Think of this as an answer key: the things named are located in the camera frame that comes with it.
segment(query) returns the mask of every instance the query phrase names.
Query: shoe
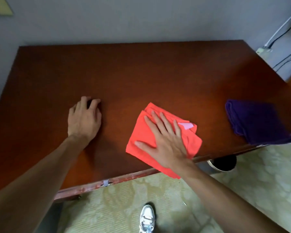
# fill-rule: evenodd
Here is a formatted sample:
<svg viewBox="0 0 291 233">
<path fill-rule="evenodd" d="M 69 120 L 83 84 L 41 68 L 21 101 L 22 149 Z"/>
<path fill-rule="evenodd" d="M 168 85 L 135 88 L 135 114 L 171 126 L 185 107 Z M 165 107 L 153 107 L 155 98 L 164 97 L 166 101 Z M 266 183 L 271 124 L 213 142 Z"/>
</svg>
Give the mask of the shoe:
<svg viewBox="0 0 291 233">
<path fill-rule="evenodd" d="M 146 204 L 140 214 L 139 233 L 152 233 L 155 226 L 155 215 L 151 205 Z"/>
</svg>

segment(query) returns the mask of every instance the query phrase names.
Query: hand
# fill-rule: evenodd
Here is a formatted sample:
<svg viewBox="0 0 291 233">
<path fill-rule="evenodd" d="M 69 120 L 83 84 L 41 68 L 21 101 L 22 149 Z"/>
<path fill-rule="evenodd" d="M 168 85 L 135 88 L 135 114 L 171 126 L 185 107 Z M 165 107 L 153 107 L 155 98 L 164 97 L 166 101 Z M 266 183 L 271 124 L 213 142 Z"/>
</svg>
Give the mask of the hand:
<svg viewBox="0 0 291 233">
<path fill-rule="evenodd" d="M 100 99 L 92 100 L 87 109 L 90 97 L 82 96 L 81 101 L 69 110 L 68 136 L 85 138 L 87 144 L 96 136 L 101 125 L 101 112 L 97 108 Z"/>
<path fill-rule="evenodd" d="M 177 121 L 174 120 L 174 132 L 164 114 L 160 113 L 159 115 L 162 120 L 152 111 L 157 126 L 145 116 L 145 121 L 155 136 L 157 148 L 151 148 L 140 141 L 136 141 L 135 145 L 151 155 L 163 167 L 173 169 L 179 164 L 179 161 L 186 160 L 186 149 L 181 138 L 181 129 Z"/>
</svg>

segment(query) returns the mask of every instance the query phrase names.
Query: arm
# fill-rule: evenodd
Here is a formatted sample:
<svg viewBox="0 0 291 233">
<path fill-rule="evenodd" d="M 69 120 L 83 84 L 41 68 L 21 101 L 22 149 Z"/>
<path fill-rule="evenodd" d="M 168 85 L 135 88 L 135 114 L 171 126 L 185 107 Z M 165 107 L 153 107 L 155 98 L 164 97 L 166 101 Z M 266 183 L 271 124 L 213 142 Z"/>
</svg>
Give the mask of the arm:
<svg viewBox="0 0 291 233">
<path fill-rule="evenodd" d="M 69 111 L 68 137 L 52 153 L 0 190 L 0 233 L 31 233 L 39 226 L 80 152 L 96 136 L 100 100 L 82 97 Z"/>
<path fill-rule="evenodd" d="M 155 136 L 157 148 L 150 148 L 142 142 L 136 142 L 136 146 L 150 154 L 162 166 L 171 168 L 182 177 L 224 232 L 287 233 L 285 229 L 186 158 L 181 130 L 176 121 L 173 123 L 174 132 L 162 113 L 160 114 L 162 120 L 155 113 L 152 113 L 152 116 L 157 126 L 148 117 L 145 117 L 145 121 Z"/>
</svg>

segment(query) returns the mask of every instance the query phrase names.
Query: pink tag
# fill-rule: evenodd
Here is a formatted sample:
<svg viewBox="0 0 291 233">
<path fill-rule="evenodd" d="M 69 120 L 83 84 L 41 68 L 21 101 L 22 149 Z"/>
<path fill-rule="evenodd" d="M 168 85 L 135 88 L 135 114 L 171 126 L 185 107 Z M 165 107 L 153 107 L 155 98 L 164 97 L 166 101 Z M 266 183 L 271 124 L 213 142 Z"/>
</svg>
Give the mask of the pink tag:
<svg viewBox="0 0 291 233">
<path fill-rule="evenodd" d="M 194 125 L 191 123 L 178 123 L 178 124 L 182 125 L 186 130 L 194 127 Z"/>
</svg>

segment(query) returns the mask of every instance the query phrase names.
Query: finger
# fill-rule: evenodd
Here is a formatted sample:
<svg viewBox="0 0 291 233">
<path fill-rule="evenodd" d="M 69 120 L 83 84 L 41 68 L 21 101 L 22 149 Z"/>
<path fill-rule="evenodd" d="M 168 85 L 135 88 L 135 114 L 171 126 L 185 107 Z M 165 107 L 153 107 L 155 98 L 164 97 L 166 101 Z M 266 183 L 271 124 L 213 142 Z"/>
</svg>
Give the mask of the finger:
<svg viewBox="0 0 291 233">
<path fill-rule="evenodd" d="M 152 121 L 147 116 L 145 116 L 145 122 L 149 126 L 149 128 L 151 129 L 155 137 L 159 137 L 160 135 L 162 135 L 159 132 L 159 129 L 157 128 L 157 126 L 154 123 L 152 123 Z"/>
<path fill-rule="evenodd" d="M 72 107 L 69 109 L 69 116 L 71 116 L 71 115 L 74 114 L 74 111 L 75 111 L 76 106 L 77 106 L 77 105 L 74 105 L 74 106 L 72 106 Z"/>
<path fill-rule="evenodd" d="M 149 155 L 153 155 L 155 153 L 155 150 L 154 148 L 151 148 L 150 146 L 148 146 L 147 144 L 141 142 L 141 141 L 135 141 L 135 145 L 143 150 L 144 152 L 148 153 Z"/>
<path fill-rule="evenodd" d="M 162 120 L 157 116 L 157 114 L 152 111 L 152 117 L 154 118 L 157 127 L 159 128 L 159 131 L 163 134 L 166 135 L 167 134 L 167 130 L 162 122 Z"/>
<path fill-rule="evenodd" d="M 173 131 L 173 128 L 170 124 L 170 122 L 167 120 L 167 118 L 165 117 L 165 115 L 160 112 L 159 113 L 159 116 L 161 117 L 161 119 L 163 120 L 164 122 L 164 125 L 165 125 L 165 128 L 167 129 L 167 131 L 170 133 L 170 134 L 175 134 L 174 131 Z"/>
<path fill-rule="evenodd" d="M 91 105 L 89 106 L 88 109 L 96 111 L 97 105 L 100 103 L 100 101 L 101 101 L 100 99 L 92 100 Z"/>
<path fill-rule="evenodd" d="M 87 101 L 90 99 L 90 97 L 82 96 L 81 97 L 81 109 L 87 109 Z"/>
<path fill-rule="evenodd" d="M 173 125 L 175 126 L 176 136 L 181 137 L 181 129 L 176 120 L 173 121 Z"/>
<path fill-rule="evenodd" d="M 96 109 L 96 121 L 98 124 L 101 124 L 101 112 L 98 108 Z"/>
<path fill-rule="evenodd" d="M 79 102 L 77 103 L 77 106 L 75 107 L 75 111 L 79 110 L 80 107 L 81 107 L 81 102 L 79 101 Z"/>
</svg>

